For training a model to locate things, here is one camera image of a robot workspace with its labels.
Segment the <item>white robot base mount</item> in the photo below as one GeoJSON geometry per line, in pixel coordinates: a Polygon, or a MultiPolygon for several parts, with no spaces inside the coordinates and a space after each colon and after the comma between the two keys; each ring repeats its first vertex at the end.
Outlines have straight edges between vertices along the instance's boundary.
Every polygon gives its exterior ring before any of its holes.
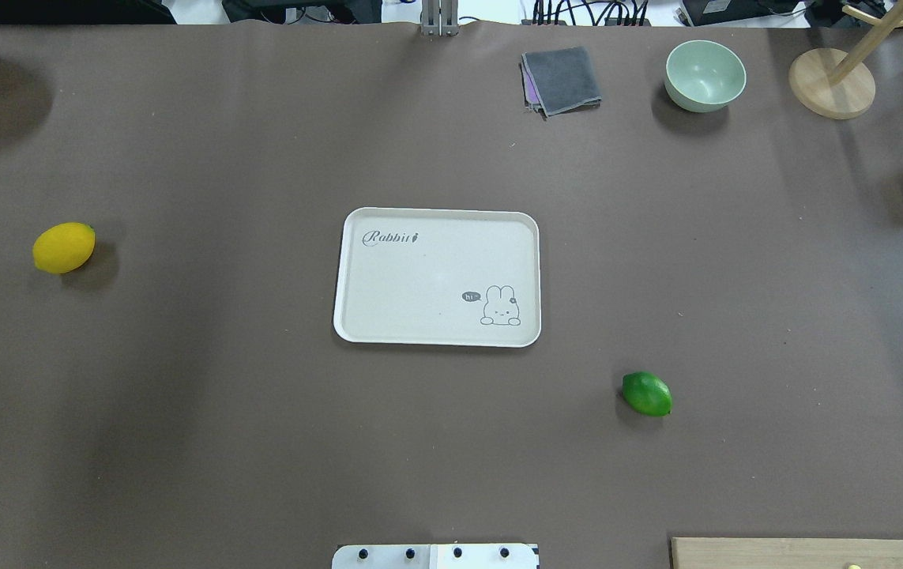
{"type": "Polygon", "coordinates": [[[340,546],[332,568],[539,568],[538,546],[525,543],[368,544],[340,546]]]}

